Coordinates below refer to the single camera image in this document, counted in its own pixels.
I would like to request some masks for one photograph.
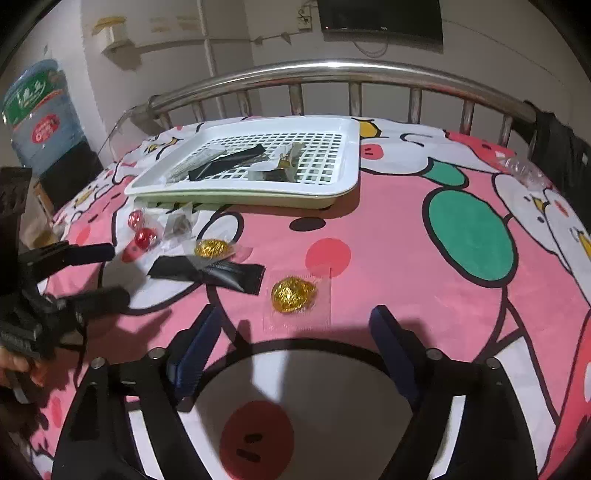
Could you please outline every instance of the white pipe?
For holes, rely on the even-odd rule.
[[[201,23],[201,32],[204,36],[203,47],[205,48],[205,58],[207,60],[207,68],[209,69],[209,76],[215,77],[217,75],[216,63],[213,57],[212,42],[209,39],[207,32],[207,22],[205,20],[205,11],[203,9],[203,0],[197,0],[197,10],[199,11],[199,23]],[[216,97],[217,111],[220,118],[226,118],[226,107],[223,104],[222,97]]]

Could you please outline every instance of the red label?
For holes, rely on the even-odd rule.
[[[31,140],[33,143],[44,143],[53,135],[53,133],[60,126],[60,119],[57,115],[47,115],[41,120],[37,126],[33,129]]]

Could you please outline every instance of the metal bolt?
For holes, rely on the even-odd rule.
[[[162,358],[165,353],[166,353],[166,350],[164,348],[162,348],[161,346],[157,346],[156,348],[152,348],[148,352],[148,356],[152,360],[157,360],[158,358]]]
[[[443,358],[443,352],[439,348],[430,348],[427,350],[427,358],[441,360]]]
[[[104,358],[102,358],[101,356],[98,356],[92,362],[90,362],[90,366],[92,368],[100,368],[100,367],[104,366],[105,363],[106,363],[106,360]]]
[[[486,364],[488,367],[492,368],[493,370],[497,368],[501,368],[501,362],[499,362],[496,358],[490,357],[486,359]]]

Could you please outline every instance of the white plastic tray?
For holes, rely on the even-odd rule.
[[[234,153],[260,143],[270,154],[279,145],[294,142],[305,145],[296,183],[248,180],[245,168],[200,181],[168,185],[159,182],[169,169],[208,145],[224,145],[228,153]],[[351,191],[358,178],[359,122],[334,116],[291,116],[206,128],[139,175],[127,186],[125,194],[168,200],[322,208]]]

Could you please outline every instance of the wall-mounted tv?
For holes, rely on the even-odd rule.
[[[382,33],[443,45],[439,0],[318,0],[323,31]]]

